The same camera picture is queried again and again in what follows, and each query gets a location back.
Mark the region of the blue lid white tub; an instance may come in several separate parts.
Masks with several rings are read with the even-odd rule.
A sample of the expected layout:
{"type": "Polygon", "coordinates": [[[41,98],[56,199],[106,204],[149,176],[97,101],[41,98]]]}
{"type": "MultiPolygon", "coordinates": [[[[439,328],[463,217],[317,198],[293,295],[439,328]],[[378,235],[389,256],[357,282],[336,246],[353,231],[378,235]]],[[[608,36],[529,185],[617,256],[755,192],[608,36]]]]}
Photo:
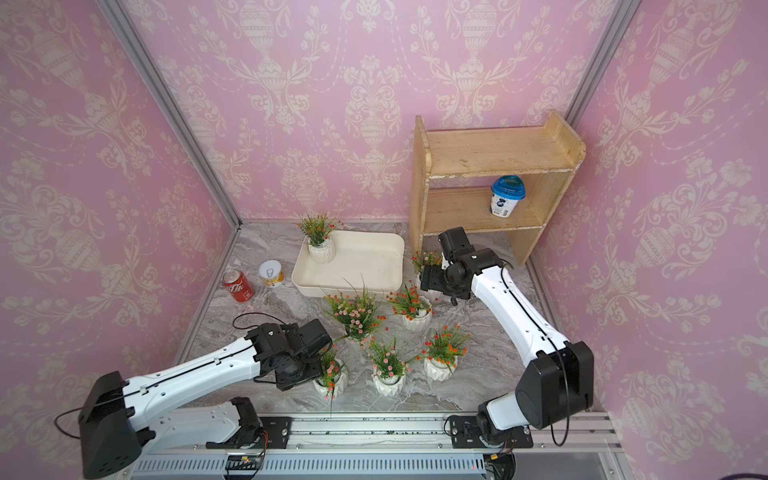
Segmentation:
{"type": "Polygon", "coordinates": [[[491,187],[490,212],[500,218],[508,218],[517,204],[526,198],[523,180],[517,175],[498,178],[491,187]]]}

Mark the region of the orange flower plant front right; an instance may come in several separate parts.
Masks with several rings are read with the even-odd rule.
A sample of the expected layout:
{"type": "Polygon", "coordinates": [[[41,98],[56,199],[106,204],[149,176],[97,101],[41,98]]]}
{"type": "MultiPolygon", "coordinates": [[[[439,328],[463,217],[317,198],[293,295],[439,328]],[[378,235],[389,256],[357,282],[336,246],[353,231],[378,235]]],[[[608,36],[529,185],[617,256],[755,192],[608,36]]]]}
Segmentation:
{"type": "Polygon", "coordinates": [[[426,376],[433,381],[449,379],[458,366],[459,359],[467,353],[466,342],[471,335],[454,323],[437,329],[424,342],[417,356],[426,376]]]}

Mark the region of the red flower plant white pot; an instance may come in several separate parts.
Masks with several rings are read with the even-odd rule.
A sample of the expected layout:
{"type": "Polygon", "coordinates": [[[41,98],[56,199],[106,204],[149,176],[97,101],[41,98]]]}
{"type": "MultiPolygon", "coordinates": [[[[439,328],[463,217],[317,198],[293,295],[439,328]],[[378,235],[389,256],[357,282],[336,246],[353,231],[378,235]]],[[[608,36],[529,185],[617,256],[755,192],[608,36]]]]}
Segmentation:
{"type": "Polygon", "coordinates": [[[431,302],[420,293],[419,287],[408,281],[395,292],[386,295],[393,314],[399,316],[404,326],[414,332],[424,330],[433,317],[431,302]]]}

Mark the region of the tall pink flower plant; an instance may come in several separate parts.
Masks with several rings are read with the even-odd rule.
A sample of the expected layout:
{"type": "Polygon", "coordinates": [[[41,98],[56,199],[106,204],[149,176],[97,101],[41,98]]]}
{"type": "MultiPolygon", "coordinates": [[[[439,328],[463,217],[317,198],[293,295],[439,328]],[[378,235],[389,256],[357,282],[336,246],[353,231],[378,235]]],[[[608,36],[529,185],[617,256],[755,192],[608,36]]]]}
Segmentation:
{"type": "Polygon", "coordinates": [[[340,340],[365,345],[384,326],[387,317],[381,310],[378,297],[366,285],[351,288],[351,293],[340,290],[328,292],[323,297],[324,312],[343,328],[344,334],[340,340]]]}

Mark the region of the orange flower plant white pot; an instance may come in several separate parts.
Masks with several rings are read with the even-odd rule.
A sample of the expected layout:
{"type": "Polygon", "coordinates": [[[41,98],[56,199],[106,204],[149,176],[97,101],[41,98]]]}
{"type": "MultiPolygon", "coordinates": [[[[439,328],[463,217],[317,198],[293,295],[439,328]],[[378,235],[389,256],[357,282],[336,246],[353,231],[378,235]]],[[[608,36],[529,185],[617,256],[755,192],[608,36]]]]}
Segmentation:
{"type": "Polygon", "coordinates": [[[327,213],[307,214],[299,218],[297,226],[308,241],[308,251],[312,260],[318,264],[330,263],[336,256],[336,249],[331,233],[343,223],[327,213]]]}

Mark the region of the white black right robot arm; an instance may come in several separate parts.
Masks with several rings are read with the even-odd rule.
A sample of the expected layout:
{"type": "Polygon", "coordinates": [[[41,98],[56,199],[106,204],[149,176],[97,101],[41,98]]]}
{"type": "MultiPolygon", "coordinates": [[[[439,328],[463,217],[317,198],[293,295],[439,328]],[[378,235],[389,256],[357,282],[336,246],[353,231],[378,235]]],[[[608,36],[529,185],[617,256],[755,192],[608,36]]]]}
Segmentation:
{"type": "Polygon", "coordinates": [[[489,249],[423,268],[420,285],[452,300],[475,297],[494,315],[525,370],[516,387],[478,406],[480,435],[491,445],[532,427],[552,429],[594,405],[594,353],[554,328],[512,279],[511,264],[489,249]]]}

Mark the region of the white yellow tin can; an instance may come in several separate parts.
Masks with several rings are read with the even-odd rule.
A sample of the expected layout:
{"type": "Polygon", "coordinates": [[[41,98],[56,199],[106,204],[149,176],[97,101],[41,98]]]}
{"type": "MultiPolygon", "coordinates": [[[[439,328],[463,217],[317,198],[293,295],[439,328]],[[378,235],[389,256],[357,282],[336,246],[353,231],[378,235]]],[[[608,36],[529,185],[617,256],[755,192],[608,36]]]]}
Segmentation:
{"type": "Polygon", "coordinates": [[[264,285],[268,288],[280,286],[284,282],[282,264],[278,260],[266,260],[258,268],[264,285]]]}

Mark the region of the wooden two-tier shelf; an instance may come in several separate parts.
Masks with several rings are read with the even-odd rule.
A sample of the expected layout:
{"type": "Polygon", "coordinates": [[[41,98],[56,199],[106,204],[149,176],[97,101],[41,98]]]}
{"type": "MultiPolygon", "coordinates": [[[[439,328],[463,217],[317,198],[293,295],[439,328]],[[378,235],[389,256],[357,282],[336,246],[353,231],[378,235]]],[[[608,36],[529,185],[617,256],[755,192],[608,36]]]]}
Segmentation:
{"type": "Polygon", "coordinates": [[[414,123],[409,239],[462,227],[505,232],[518,263],[531,256],[587,153],[585,141],[557,112],[541,126],[429,130],[414,123]],[[509,217],[491,213],[490,181],[519,177],[526,189],[509,217]]]}

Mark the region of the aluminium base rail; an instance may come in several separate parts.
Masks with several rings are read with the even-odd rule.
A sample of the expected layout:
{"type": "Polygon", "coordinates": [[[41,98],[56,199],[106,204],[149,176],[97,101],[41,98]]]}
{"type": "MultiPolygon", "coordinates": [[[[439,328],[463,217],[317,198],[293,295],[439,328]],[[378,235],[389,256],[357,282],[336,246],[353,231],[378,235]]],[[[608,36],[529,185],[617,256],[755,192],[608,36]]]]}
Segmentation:
{"type": "Polygon", "coordinates": [[[99,471],[108,479],[630,479],[607,416],[559,422],[568,438],[517,429],[498,445],[480,440],[464,412],[268,414],[250,445],[222,444],[239,428],[233,406],[195,408],[155,422],[159,436],[136,458],[99,471]]]}

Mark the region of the pink flower plant front centre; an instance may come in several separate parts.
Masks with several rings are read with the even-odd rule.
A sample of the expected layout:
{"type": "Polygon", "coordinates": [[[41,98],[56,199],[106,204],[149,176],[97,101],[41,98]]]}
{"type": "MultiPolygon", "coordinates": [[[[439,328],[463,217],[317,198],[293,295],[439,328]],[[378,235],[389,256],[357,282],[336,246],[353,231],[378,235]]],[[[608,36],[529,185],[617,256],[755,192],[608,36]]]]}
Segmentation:
{"type": "Polygon", "coordinates": [[[385,341],[372,337],[367,344],[367,356],[372,363],[371,377],[375,388],[385,397],[395,397],[405,385],[407,375],[411,372],[411,364],[416,362],[418,355],[404,355],[398,347],[397,339],[385,341]]]}

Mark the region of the red cola can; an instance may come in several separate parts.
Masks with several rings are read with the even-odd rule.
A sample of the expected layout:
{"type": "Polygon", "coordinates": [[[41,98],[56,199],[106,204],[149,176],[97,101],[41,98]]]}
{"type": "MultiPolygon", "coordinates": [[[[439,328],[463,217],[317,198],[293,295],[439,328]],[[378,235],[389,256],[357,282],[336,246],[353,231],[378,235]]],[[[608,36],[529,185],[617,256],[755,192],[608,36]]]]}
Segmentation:
{"type": "Polygon", "coordinates": [[[222,274],[221,285],[239,303],[249,301],[254,295],[252,286],[240,270],[227,269],[222,274]]]}

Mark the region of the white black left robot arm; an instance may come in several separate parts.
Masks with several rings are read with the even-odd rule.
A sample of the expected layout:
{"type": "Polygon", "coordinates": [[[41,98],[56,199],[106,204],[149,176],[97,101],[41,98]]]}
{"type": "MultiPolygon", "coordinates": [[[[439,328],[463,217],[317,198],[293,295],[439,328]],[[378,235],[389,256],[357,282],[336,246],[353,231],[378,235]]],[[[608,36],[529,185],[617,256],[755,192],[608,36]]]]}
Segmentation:
{"type": "Polygon", "coordinates": [[[212,449],[266,447],[269,433],[245,397],[229,401],[234,419],[216,412],[184,419],[188,403],[231,384],[274,374],[280,391],[318,379],[322,354],[332,340],[317,319],[299,326],[266,323],[229,345],[175,367],[125,379],[117,372],[98,378],[78,415],[82,475],[101,479],[128,467],[144,449],[180,445],[212,449]]]}

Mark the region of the pink flower plant back right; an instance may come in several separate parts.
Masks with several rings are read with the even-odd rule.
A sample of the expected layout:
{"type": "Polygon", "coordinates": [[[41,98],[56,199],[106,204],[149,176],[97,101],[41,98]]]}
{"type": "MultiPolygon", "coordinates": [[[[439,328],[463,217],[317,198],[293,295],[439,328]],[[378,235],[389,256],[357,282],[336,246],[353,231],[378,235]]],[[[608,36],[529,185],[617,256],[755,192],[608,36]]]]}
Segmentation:
{"type": "Polygon", "coordinates": [[[411,255],[411,262],[416,274],[416,279],[413,283],[416,287],[419,287],[421,291],[424,291],[421,287],[421,279],[425,268],[436,266],[442,269],[443,255],[437,250],[416,251],[411,255]]]}

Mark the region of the cream plastic storage box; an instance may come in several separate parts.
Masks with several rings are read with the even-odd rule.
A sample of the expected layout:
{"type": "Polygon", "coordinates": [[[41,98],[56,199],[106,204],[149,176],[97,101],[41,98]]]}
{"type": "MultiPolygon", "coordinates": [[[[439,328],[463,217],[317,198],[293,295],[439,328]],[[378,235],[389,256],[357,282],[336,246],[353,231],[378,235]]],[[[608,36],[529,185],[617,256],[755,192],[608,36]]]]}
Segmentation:
{"type": "Polygon", "coordinates": [[[318,263],[304,240],[295,262],[291,282],[306,297],[333,293],[354,295],[367,291],[386,295],[403,282],[405,241],[394,233],[334,231],[330,239],[335,256],[318,263]]]}

